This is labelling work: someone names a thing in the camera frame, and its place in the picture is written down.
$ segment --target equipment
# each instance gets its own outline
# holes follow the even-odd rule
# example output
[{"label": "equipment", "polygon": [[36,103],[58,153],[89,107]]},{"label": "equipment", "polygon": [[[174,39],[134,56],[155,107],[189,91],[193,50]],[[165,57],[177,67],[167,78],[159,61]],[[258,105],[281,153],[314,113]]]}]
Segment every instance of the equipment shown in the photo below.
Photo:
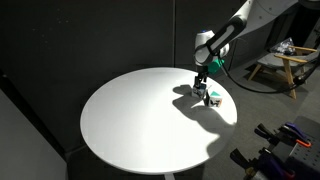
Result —
[{"label": "equipment", "polygon": [[[193,94],[204,98],[204,92],[200,89],[203,87],[202,81],[206,82],[209,74],[208,65],[227,55],[230,41],[266,25],[296,3],[298,0],[247,0],[216,34],[212,31],[198,33],[194,53],[198,76],[195,77]],[[306,8],[320,10],[320,0],[299,0],[299,3]],[[301,85],[314,69],[297,77],[295,84],[288,90]]]}]

